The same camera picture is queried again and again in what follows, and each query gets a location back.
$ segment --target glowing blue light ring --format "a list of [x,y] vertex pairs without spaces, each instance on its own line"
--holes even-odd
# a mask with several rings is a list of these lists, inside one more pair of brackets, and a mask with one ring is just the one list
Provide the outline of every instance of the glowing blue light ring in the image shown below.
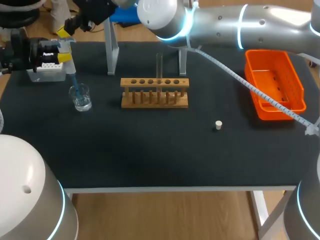
[[312,31],[315,35],[317,35],[317,36],[320,37],[320,32],[316,31],[316,30],[312,27],[311,23],[310,23],[310,29],[311,29],[311,31]]
[[60,215],[60,218],[59,218],[58,223],[56,224],[53,232],[51,233],[51,235],[48,237],[47,240],[51,240],[51,239],[54,237],[54,235],[56,234],[56,232],[57,232],[57,230],[58,230],[58,228],[59,228],[59,226],[60,226],[60,224],[61,224],[62,218],[64,217],[64,213],[65,213],[65,207],[66,207],[65,191],[64,191],[64,189],[62,188],[62,186],[61,186],[61,184],[60,184],[59,181],[58,181],[58,183],[59,183],[60,188],[61,188],[61,191],[62,191],[62,201],[63,201],[63,202],[62,202],[62,211],[61,211],[61,215]]
[[185,20],[184,20],[183,28],[181,29],[181,31],[177,35],[170,38],[162,38],[162,37],[156,36],[158,39],[160,39],[161,41],[172,41],[177,39],[178,37],[185,37],[189,34],[193,25],[193,14],[188,12],[187,8],[184,8],[184,9],[185,9]]
[[300,189],[300,184],[301,182],[299,183],[299,186],[298,186],[298,190],[297,190],[297,193],[296,193],[296,199],[297,199],[297,202],[298,202],[298,208],[299,208],[299,211],[300,211],[300,214],[301,214],[301,217],[304,221],[304,223],[306,224],[306,226],[309,228],[309,230],[313,233],[313,235],[320,240],[320,236],[315,232],[315,230],[312,229],[312,227],[310,226],[310,224],[308,223],[304,213],[302,212],[302,209],[301,209],[301,205],[300,205],[300,200],[299,200],[299,189]]
[[247,6],[248,6],[248,4],[246,4],[242,7],[241,12],[240,12],[240,16],[239,16],[239,21],[238,21],[237,38],[238,38],[238,45],[239,45],[240,49],[244,49],[241,44],[241,27],[242,27],[241,24],[242,24],[242,19],[244,18],[244,14],[245,14],[245,10],[246,10]]

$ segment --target wooden test tube rack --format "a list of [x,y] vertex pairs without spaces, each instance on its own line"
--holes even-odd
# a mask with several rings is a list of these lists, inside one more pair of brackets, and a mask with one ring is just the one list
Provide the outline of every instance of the wooden test tube rack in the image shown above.
[[124,109],[188,107],[186,91],[189,88],[188,78],[163,78],[161,83],[158,83],[156,78],[121,78],[120,86],[124,88],[121,103],[121,107]]

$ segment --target black tabletop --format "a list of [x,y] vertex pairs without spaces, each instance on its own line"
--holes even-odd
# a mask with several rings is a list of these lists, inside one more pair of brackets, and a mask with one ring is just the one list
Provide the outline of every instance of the black tabletop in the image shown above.
[[[188,53],[188,109],[121,109],[120,78],[179,77],[178,53],[162,43],[122,42],[107,76],[103,42],[72,46],[77,80],[92,109],[77,112],[71,81],[32,83],[12,74],[0,102],[3,134],[33,145],[64,188],[296,185],[319,154],[319,139],[294,121],[259,120],[249,90],[196,53]],[[203,48],[244,76],[244,51]],[[307,109],[319,116],[319,90],[301,57],[290,55]],[[215,122],[223,122],[215,131]]]

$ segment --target yellow part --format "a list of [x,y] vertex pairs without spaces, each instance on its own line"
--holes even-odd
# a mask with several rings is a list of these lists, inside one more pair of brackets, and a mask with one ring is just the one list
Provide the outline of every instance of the yellow part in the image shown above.
[[68,38],[71,37],[69,33],[67,33],[67,31],[65,30],[65,25],[63,25],[62,27],[60,27],[60,29],[58,31],[56,31],[56,34],[60,37],[60,38]]
[[70,53],[58,53],[58,61],[60,64],[67,62],[71,59],[72,59],[72,57],[71,57]]

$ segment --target small glass cup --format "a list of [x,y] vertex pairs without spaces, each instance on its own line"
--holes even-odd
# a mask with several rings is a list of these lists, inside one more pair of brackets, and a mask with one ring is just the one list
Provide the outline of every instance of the small glass cup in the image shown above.
[[83,83],[77,85],[78,90],[75,86],[70,87],[69,95],[73,100],[75,109],[79,112],[85,112],[91,109],[92,103],[89,94],[89,87]]

